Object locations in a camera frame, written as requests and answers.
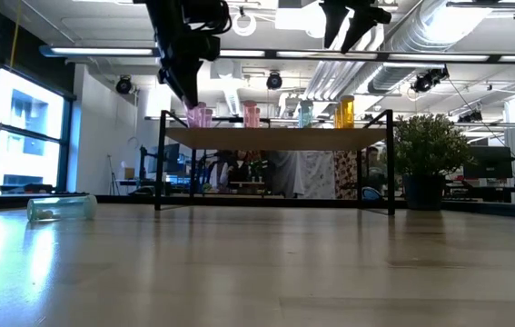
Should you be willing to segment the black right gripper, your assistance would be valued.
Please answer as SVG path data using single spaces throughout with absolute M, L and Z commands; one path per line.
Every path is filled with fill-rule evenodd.
M 353 18 L 344 36 L 341 53 L 346 54 L 373 27 L 391 22 L 391 13 L 379 8 L 379 0 L 322 0 L 321 9 L 325 16 L 323 47 L 330 48 L 353 7 Z

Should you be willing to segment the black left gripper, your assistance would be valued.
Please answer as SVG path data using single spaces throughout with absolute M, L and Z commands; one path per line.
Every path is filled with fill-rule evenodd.
M 202 61 L 193 60 L 187 37 L 189 28 L 183 20 L 181 0 L 145 0 L 154 30 L 154 39 L 162 67 L 158 82 L 167 85 L 186 108 L 198 105 L 197 75 Z

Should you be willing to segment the teal medicine bottle white cap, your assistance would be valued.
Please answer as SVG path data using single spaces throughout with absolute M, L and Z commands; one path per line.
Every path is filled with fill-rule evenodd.
M 93 220 L 97 200 L 89 195 L 45 197 L 30 199 L 27 203 L 27 219 L 30 222 L 44 220 Z
M 299 127 L 312 127 L 312 109 L 313 102 L 310 100 L 302 100 L 299 104 Z

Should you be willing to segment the white ceiling fixture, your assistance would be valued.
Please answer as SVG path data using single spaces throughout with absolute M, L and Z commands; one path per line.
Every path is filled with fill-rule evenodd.
M 326 18 L 320 2 L 321 0 L 278 0 L 275 28 L 302 31 L 311 38 L 323 38 Z

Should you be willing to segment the long LED light bar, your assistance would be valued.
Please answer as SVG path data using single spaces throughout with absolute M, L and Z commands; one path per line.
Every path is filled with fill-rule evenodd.
M 46 57 L 142 57 L 160 58 L 156 48 L 130 47 L 63 47 L 42 45 L 39 51 Z M 273 50 L 273 49 L 222 49 L 218 57 L 228 59 L 305 60 L 305 61 L 358 61 L 378 63 L 431 63 L 431 64 L 515 64 L 515 54 L 464 54 L 464 53 L 401 53 L 353 51 Z

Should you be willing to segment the person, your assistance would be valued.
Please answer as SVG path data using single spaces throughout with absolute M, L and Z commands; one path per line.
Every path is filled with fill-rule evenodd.
M 371 146 L 366 151 L 366 166 L 363 169 L 365 185 L 381 193 L 387 184 L 387 168 L 379 160 L 379 150 Z
M 239 188 L 238 182 L 249 178 L 248 153 L 242 150 L 220 150 L 212 163 L 209 184 L 219 193 Z

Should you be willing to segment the plain white hanging cloth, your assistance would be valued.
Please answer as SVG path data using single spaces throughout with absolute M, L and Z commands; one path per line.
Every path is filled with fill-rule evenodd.
M 272 192 L 284 198 L 305 195 L 304 155 L 298 151 L 269 151 L 267 161 Z

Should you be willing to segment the green potted plant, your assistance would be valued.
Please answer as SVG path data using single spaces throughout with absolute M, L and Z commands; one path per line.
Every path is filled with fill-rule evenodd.
M 393 141 L 391 158 L 407 207 L 439 211 L 446 177 L 473 162 L 467 137 L 445 115 L 426 114 L 397 117 Z

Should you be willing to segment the brown patterned hanging cloth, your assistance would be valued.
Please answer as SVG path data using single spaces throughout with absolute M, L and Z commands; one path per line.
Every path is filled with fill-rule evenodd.
M 334 186 L 338 200 L 356 200 L 357 154 L 350 151 L 333 153 Z

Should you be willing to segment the white printed hanging cloth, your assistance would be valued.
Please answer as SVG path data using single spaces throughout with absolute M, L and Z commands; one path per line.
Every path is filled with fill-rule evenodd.
M 304 194 L 306 199 L 335 199 L 334 156 L 331 151 L 305 153 Z

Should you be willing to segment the large window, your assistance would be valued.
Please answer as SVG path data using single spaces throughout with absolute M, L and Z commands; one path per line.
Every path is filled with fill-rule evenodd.
M 72 100 L 0 70 L 0 193 L 65 189 Z

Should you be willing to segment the blue white object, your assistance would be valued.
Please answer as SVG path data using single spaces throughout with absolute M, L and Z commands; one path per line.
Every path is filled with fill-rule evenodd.
M 382 201 L 383 197 L 376 189 L 366 186 L 361 189 L 361 198 L 364 202 Z

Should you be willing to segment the black monitor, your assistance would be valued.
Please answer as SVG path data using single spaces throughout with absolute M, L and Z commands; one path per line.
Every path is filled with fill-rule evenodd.
M 510 148 L 472 146 L 470 148 L 470 160 L 463 166 L 463 176 L 467 179 L 512 178 Z

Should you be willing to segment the silver ventilation duct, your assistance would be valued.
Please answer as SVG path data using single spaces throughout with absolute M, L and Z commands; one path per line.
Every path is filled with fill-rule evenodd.
M 387 52 L 446 52 L 470 34 L 490 13 L 489 8 L 448 6 L 459 0 L 418 0 L 393 28 L 375 27 L 380 39 L 362 44 L 365 50 Z M 322 61 L 303 95 L 308 100 L 331 101 L 350 93 L 386 94 L 414 72 L 412 68 L 381 63 Z

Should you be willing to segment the wooden shelf black metal frame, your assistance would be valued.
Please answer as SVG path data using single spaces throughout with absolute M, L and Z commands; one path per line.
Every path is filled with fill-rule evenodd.
M 305 207 L 305 208 L 355 208 L 384 209 L 386 214 L 396 214 L 394 191 L 394 118 L 393 111 L 386 110 L 356 129 L 287 129 L 287 128 L 192 128 L 169 111 L 162 111 L 159 118 L 157 173 L 155 179 L 154 208 L 163 204 L 191 206 L 247 206 L 247 207 Z M 162 195 L 163 149 L 165 139 L 170 138 L 193 150 L 189 194 L 184 198 Z M 387 146 L 387 200 L 364 201 L 362 199 L 361 150 L 378 141 Z M 202 197 L 196 195 L 196 151 L 198 150 L 258 150 L 258 151 L 354 151 L 357 159 L 357 198 L 348 201 L 282 200 L 276 198 Z

